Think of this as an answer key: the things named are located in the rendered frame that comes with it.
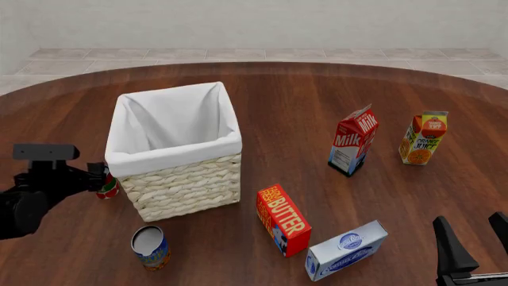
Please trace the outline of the orange juice carton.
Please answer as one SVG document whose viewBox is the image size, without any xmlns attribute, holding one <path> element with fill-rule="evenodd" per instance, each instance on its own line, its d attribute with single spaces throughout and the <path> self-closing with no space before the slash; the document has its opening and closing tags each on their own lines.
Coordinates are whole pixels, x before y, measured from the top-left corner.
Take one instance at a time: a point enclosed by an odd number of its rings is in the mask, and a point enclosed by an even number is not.
<svg viewBox="0 0 508 286">
<path fill-rule="evenodd" d="M 448 111 L 415 115 L 398 148 L 403 164 L 428 164 L 448 127 Z"/>
</svg>

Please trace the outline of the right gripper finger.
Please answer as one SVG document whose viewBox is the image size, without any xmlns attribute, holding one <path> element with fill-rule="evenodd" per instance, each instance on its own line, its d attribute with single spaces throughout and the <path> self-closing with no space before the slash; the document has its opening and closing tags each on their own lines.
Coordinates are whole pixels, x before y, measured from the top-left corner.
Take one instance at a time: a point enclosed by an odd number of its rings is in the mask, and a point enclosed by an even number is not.
<svg viewBox="0 0 508 286">
<path fill-rule="evenodd" d="M 433 230 L 437 241 L 438 273 L 470 273 L 479 267 L 444 216 L 433 220 Z"/>
<path fill-rule="evenodd" d="M 498 239 L 508 239 L 508 217 L 501 211 L 496 211 L 488 218 L 491 228 Z"/>
</svg>

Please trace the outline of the red-white milk carton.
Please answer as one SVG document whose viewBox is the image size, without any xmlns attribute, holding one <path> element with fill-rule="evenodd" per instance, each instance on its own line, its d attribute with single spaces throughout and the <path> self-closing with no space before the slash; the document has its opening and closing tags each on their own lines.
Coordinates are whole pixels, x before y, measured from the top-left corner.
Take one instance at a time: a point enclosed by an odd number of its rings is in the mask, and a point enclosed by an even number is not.
<svg viewBox="0 0 508 286">
<path fill-rule="evenodd" d="M 340 121 L 329 154 L 329 166 L 347 177 L 352 176 L 363 166 L 378 128 L 371 104 Z"/>
</svg>

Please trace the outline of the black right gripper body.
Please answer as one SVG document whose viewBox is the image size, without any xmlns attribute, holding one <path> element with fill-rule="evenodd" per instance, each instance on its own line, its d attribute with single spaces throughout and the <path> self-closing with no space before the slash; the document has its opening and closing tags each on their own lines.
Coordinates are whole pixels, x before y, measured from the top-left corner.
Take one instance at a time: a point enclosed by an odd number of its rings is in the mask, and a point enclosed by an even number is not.
<svg viewBox="0 0 508 286">
<path fill-rule="evenodd" d="M 508 286 L 508 272 L 470 274 L 437 272 L 437 286 Z"/>
</svg>

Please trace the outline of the blue alphabet soup can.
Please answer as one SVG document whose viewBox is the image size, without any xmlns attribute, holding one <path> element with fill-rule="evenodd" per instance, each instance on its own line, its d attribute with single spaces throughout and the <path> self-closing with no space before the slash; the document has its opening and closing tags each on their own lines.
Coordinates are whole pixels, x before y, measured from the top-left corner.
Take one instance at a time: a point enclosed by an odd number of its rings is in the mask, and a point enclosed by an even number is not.
<svg viewBox="0 0 508 286">
<path fill-rule="evenodd" d="M 134 233 L 131 248 L 148 271 L 162 269 L 170 260 L 171 250 L 158 226 L 144 226 Z"/>
</svg>

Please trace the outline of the white-lined wicker basket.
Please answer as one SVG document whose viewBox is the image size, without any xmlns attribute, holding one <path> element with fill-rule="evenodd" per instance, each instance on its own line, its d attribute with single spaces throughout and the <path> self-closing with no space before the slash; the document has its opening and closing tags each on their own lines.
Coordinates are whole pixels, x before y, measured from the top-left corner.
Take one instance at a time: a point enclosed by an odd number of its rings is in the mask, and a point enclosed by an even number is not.
<svg viewBox="0 0 508 286">
<path fill-rule="evenodd" d="M 105 159 L 146 222 L 241 199 L 241 132 L 222 83 L 118 97 Z"/>
</svg>

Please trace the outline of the red butter box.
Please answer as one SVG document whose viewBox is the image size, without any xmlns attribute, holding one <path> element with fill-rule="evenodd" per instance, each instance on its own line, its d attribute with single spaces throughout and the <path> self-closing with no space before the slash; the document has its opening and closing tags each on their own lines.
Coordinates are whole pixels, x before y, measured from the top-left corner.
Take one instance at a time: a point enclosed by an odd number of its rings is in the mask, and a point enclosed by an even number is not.
<svg viewBox="0 0 508 286">
<path fill-rule="evenodd" d="M 312 227 L 281 185 L 257 192 L 256 213 L 284 257 L 308 247 Z"/>
</svg>

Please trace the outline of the red tomato sauce can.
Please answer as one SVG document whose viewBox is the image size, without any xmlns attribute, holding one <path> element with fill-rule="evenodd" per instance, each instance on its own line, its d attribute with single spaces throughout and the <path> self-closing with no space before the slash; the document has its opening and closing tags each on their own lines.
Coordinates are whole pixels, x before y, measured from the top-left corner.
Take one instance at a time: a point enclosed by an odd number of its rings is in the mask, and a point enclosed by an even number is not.
<svg viewBox="0 0 508 286">
<path fill-rule="evenodd" d="M 110 173 L 106 176 L 106 184 L 100 191 L 96 192 L 99 199 L 111 199 L 119 192 L 119 184 L 116 178 L 111 176 Z"/>
</svg>

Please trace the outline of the white-blue cream cheese box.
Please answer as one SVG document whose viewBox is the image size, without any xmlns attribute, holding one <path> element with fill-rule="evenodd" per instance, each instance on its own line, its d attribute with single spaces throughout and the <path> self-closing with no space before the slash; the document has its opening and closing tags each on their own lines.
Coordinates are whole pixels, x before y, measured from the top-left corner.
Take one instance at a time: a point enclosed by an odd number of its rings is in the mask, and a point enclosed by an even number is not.
<svg viewBox="0 0 508 286">
<path fill-rule="evenodd" d="M 383 225 L 375 220 L 310 247 L 305 261 L 310 280 L 315 282 L 370 257 L 387 235 Z"/>
</svg>

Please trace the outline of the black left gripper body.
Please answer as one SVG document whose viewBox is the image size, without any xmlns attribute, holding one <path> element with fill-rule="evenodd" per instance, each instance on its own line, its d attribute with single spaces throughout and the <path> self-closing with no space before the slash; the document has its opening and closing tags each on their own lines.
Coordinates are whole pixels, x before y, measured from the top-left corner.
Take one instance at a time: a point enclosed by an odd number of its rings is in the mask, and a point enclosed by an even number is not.
<svg viewBox="0 0 508 286">
<path fill-rule="evenodd" d="M 105 162 L 87 163 L 88 191 L 101 191 L 106 185 L 109 169 Z"/>
</svg>

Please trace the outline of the flat plate on black stalk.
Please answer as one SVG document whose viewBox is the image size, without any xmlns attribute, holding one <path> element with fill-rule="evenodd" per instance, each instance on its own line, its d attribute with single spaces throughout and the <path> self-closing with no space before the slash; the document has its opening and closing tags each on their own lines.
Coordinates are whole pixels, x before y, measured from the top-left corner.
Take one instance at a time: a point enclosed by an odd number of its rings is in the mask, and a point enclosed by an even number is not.
<svg viewBox="0 0 508 286">
<path fill-rule="evenodd" d="M 30 171 L 49 171 L 65 168 L 68 160 L 80 157 L 80 151 L 74 145 L 15 144 L 12 156 L 27 160 Z"/>
</svg>

